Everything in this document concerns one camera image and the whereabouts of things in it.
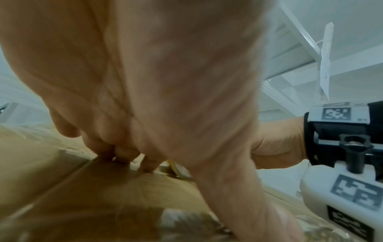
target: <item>skin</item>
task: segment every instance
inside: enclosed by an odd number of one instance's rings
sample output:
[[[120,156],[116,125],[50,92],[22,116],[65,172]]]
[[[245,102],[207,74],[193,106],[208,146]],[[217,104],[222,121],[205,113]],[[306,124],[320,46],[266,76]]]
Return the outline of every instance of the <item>skin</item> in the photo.
[[[105,160],[143,153],[145,171],[167,159],[180,163],[241,241],[303,241],[292,216],[265,199],[255,167],[304,157],[295,125],[282,137],[270,126],[274,135],[256,132],[270,6],[0,0],[0,43],[61,134],[82,136]],[[296,146],[285,145],[291,137]]]

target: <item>white plastic device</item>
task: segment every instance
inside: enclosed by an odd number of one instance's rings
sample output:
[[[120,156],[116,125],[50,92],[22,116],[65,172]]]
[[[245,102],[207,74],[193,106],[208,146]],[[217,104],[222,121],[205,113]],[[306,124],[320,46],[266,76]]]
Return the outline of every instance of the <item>white plastic device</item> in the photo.
[[[383,241],[383,184],[375,169],[365,165],[363,174],[346,169],[311,166],[300,182],[303,202],[316,215],[366,242]]]

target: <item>finger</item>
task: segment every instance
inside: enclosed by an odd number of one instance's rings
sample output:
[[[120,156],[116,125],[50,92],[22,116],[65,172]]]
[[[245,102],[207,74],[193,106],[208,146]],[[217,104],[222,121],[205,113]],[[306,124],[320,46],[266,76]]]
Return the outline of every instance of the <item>finger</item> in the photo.
[[[278,213],[266,200],[248,154],[232,154],[190,170],[209,207],[240,241],[303,241],[300,228],[292,226],[294,218]]]
[[[128,148],[122,146],[115,147],[116,162],[130,163],[140,154],[141,153],[136,148]]]
[[[150,158],[148,156],[145,156],[140,164],[140,170],[143,172],[153,172],[155,169],[157,169],[162,162],[164,162],[165,159],[163,158]]]
[[[55,125],[57,131],[69,138],[76,138],[81,135],[80,130],[67,121],[56,109],[48,107],[49,114],[51,115],[53,124]]]
[[[115,157],[115,147],[113,145],[107,144],[102,140],[90,136],[85,132],[81,132],[84,144],[93,152],[95,152],[100,159],[103,160],[112,160]]]

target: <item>hand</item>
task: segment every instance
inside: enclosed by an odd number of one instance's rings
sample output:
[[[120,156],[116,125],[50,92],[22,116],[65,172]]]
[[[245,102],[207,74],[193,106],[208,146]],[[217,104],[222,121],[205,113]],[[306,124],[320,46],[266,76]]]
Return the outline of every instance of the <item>hand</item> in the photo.
[[[307,159],[303,123],[303,117],[260,123],[251,148],[257,169],[288,168]]]
[[[1,0],[0,43],[57,129],[189,169],[243,241],[303,241],[250,159],[267,0]]]

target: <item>black knob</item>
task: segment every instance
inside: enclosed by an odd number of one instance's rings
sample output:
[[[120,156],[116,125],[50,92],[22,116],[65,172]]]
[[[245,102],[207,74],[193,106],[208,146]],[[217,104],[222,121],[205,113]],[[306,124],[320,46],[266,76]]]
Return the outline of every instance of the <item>black knob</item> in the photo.
[[[370,136],[341,134],[339,137],[340,146],[346,151],[347,170],[354,174],[362,174],[366,154],[374,148]]]

